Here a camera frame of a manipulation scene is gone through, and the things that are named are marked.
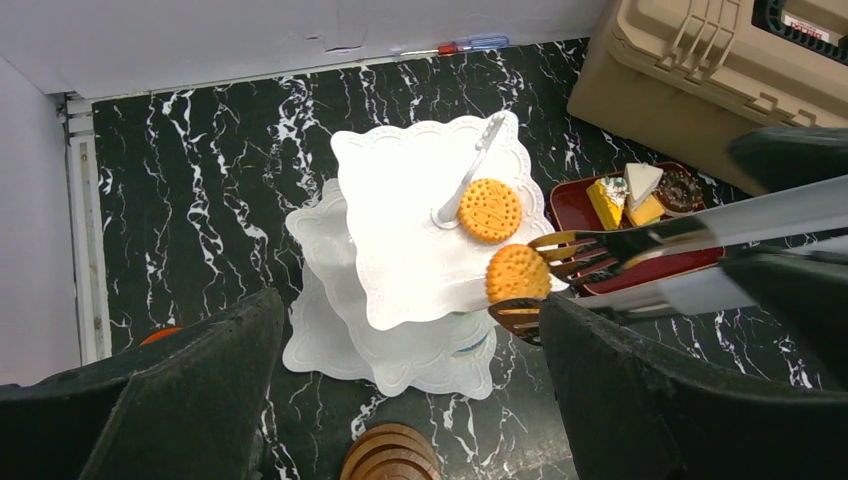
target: black marble countertop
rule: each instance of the black marble countertop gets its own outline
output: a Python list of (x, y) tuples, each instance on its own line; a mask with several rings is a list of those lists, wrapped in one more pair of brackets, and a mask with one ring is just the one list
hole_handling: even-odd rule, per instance
[[(188, 325), (263, 287), (291, 303), (299, 246), (286, 215), (336, 176), (338, 130), (407, 127), (460, 115), (518, 115), (544, 192), (662, 155), (566, 112), (586, 41), (349, 68), (95, 104), (97, 161), (115, 353)], [(709, 205), (742, 197), (702, 176)], [(807, 236), (787, 245), (813, 241)], [(759, 309), (637, 326), (694, 357), (820, 388), (804, 352)], [(495, 388), (483, 401), (410, 389), (387, 399), (364, 381), (276, 369), (262, 431), (279, 478), (337, 478), (346, 449), (388, 421), (432, 439), (452, 480), (576, 478), (541, 350), (499, 328)], [(604, 415), (603, 411), (586, 412)]]

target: metal tongs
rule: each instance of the metal tongs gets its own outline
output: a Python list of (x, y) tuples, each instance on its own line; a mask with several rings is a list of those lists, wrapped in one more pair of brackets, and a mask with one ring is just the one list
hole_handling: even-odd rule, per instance
[[(592, 282), (600, 274), (619, 274), (645, 260), (664, 255), (751, 244), (842, 227), (848, 227), (848, 175), (638, 228), (611, 232), (556, 232), (539, 237), (529, 245), (548, 262), (554, 276), (579, 285)], [(696, 272), (683, 277), (695, 278), (693, 276), (699, 273), (700, 276), (715, 275), (715, 272)], [(506, 300), (490, 306), (489, 312), (516, 335), (536, 343), (538, 321), (533, 320), (532, 311), (540, 301)], [(609, 299), (593, 302), (609, 303)]]

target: wall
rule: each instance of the wall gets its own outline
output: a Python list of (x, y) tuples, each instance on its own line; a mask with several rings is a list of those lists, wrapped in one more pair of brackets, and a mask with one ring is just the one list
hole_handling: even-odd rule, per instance
[[(141, 92), (506, 34), (588, 36), (606, 0), (26, 0), (0, 6), (0, 56), (42, 92)], [(352, 49), (340, 54), (339, 50)]]
[(64, 137), (55, 105), (0, 57), (0, 385), (80, 365)]

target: red tray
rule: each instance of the red tray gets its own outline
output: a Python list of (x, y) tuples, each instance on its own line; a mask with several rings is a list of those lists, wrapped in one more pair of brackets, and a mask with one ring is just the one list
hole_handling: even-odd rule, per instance
[[(658, 163), (655, 166), (666, 171), (687, 171), (682, 165), (675, 162)], [(623, 175), (623, 173), (618, 172), (606, 176), (619, 175)], [(554, 222), (560, 230), (603, 231), (604, 228), (601, 225), (601, 219), (598, 218), (595, 209), (592, 208), (592, 202), (586, 194), (586, 189), (589, 188), (589, 185), (602, 176), (604, 175), (561, 183), (554, 187), (551, 191), (548, 204), (553, 213)], [(696, 207), (696, 210), (703, 210), (705, 208), (706, 206), (701, 204)], [(630, 221), (625, 216), (621, 219), (621, 228), (629, 227), (631, 227)], [(724, 248), (710, 248), (697, 252), (654, 258), (627, 269), (620, 275), (608, 280), (586, 284), (583, 286), (583, 290), (589, 295), (603, 295), (623, 288), (635, 287), (642, 283), (700, 270), (715, 265), (719, 257), (722, 256), (724, 256)]]

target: triangular cake slice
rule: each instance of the triangular cake slice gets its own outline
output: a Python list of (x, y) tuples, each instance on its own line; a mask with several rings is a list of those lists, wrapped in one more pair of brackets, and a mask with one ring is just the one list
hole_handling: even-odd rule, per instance
[(627, 193), (627, 205), (633, 210), (648, 198), (657, 188), (662, 177), (662, 169), (644, 163), (628, 163), (624, 166), (624, 179), (630, 191)]

